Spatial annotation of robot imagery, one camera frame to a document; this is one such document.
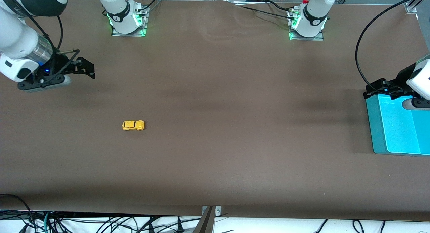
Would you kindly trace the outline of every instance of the yellow toy car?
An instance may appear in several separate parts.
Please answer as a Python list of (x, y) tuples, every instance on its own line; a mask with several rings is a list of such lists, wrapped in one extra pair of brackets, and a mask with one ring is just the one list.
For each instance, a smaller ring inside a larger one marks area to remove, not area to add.
[(144, 128), (144, 121), (124, 121), (123, 123), (123, 130), (143, 130)]

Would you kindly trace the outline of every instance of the brown table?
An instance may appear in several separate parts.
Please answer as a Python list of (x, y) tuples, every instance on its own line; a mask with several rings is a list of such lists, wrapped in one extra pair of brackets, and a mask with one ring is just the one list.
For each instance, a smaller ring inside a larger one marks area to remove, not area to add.
[[(307, 42), (231, 3), (163, 1), (147, 37), (121, 38), (98, 0), (70, 0), (62, 50), (80, 49), (97, 78), (29, 94), (0, 76), (0, 191), (37, 210), (428, 220), (430, 158), (372, 152), (353, 54), (385, 8), (335, 5), (325, 40)], [(38, 20), (56, 43), (56, 18)], [(426, 52), (398, 7), (359, 56), (373, 81)]]

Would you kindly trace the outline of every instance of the white plastic casing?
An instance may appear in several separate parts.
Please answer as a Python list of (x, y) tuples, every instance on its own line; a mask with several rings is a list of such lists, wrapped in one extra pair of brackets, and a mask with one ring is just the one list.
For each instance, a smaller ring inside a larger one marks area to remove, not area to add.
[(413, 91), (424, 97), (426, 100), (430, 100), (430, 58), (422, 60), (415, 64), (414, 71), (422, 69), (418, 74), (406, 81)]
[(327, 21), (325, 18), (318, 25), (311, 25), (310, 21), (306, 19), (304, 15), (304, 7), (307, 5), (307, 11), (314, 17), (324, 17), (329, 13), (329, 10), (333, 6), (335, 0), (309, 0), (308, 4), (302, 3), (299, 5), (300, 17), (297, 20), (296, 25), (292, 28), (303, 37), (315, 37), (318, 33), (324, 29), (324, 24)]
[[(0, 57), (0, 72), (17, 83), (25, 80), (28, 75), (32, 74), (38, 67), (39, 64), (30, 59), (14, 60), (7, 57), (5, 54), (1, 54)], [(26, 73), (25, 77), (18, 78), (21, 69), (29, 69), (30, 72)]]
[(12, 59), (29, 55), (37, 46), (37, 32), (0, 8), (0, 52)]
[(127, 8), (127, 2), (129, 2), (130, 11), (121, 22), (117, 22), (114, 19), (110, 18), (112, 26), (119, 33), (129, 34), (134, 32), (139, 26), (141, 26), (141, 24), (138, 23), (134, 14), (135, 2), (133, 0), (100, 0), (100, 2), (103, 4), (103, 7), (106, 9), (106, 11), (111, 14), (121, 13)]

